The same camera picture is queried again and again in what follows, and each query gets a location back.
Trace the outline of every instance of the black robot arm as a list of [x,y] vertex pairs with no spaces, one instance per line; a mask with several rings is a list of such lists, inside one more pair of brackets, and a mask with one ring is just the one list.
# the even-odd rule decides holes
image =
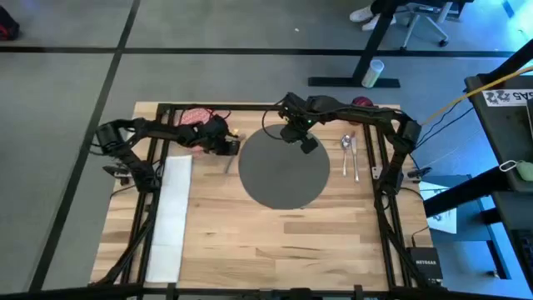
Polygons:
[[[120,130],[127,130],[133,135],[124,140]],[[229,132],[224,118],[213,115],[205,124],[165,125],[144,118],[133,120],[115,120],[100,125],[96,131],[102,154],[118,159],[129,169],[139,192],[153,192],[161,186],[152,165],[142,161],[132,150],[143,138],[160,138],[176,142],[183,147],[200,146],[205,153],[216,155],[237,155],[240,142]]]
[[[281,138],[287,143],[301,141],[301,150],[311,152],[317,142],[307,137],[307,131],[316,123],[334,120],[365,123],[379,128],[394,147],[394,154],[387,169],[383,169],[379,187],[389,195],[396,195],[403,180],[401,166],[416,147],[421,126],[404,112],[391,108],[358,107],[338,102],[333,97],[314,96],[307,101],[289,92],[281,100],[279,115],[287,120],[281,130]],[[400,126],[395,130],[392,121]]]

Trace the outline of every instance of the white label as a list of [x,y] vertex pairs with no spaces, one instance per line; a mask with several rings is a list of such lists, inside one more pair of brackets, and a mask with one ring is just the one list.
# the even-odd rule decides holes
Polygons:
[[505,89],[483,91],[486,105],[499,106],[524,106],[526,100],[533,99],[533,89]]

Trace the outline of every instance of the gray circular mat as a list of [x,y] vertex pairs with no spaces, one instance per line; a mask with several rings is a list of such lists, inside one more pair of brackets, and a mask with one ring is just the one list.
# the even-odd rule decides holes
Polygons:
[[[284,125],[266,130],[280,136]],[[239,174],[248,195],[274,209],[301,208],[322,192],[330,174],[330,159],[320,141],[309,154],[300,142],[289,144],[268,137],[262,129],[244,143],[239,158]]]

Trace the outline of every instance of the white cloth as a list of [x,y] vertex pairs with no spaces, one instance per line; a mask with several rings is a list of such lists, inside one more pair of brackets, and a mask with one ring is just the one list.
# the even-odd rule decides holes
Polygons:
[[146,281],[149,283],[177,283],[182,265],[191,170],[191,155],[167,157],[165,161],[148,260]]

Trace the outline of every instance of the wooden table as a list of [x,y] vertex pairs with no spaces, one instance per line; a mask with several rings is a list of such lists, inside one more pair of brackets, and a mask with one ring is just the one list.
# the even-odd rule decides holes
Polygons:
[[[154,119],[157,105],[138,102],[134,117]],[[233,111],[227,121],[231,129],[237,128],[250,137],[261,128],[261,117],[259,111]],[[271,112],[266,116],[266,125],[275,123],[283,121]],[[348,168],[348,177],[341,175],[339,139],[352,130],[358,141],[359,183],[354,183],[352,167]],[[305,209],[272,210],[252,200],[241,184],[237,158],[228,174],[223,173],[228,157],[194,158],[178,288],[350,291],[354,284],[361,284],[367,291],[388,290],[362,126],[335,121],[324,126],[317,124],[311,132],[325,146],[331,172],[320,197]],[[373,128],[372,134],[376,161],[380,162]],[[144,139],[134,148],[141,159],[146,158],[149,141]],[[175,143],[169,147],[169,155],[187,151]],[[407,161],[404,168],[412,168],[412,161]],[[404,186],[418,190],[412,183]],[[405,190],[396,198],[404,240],[411,245],[411,234],[427,226],[422,201]],[[92,281],[101,278],[126,248],[136,204],[135,188],[111,199]],[[430,247],[429,231],[417,234],[416,243]],[[391,249],[396,282],[401,284],[399,260]],[[137,266],[138,255],[133,262],[133,281]]]

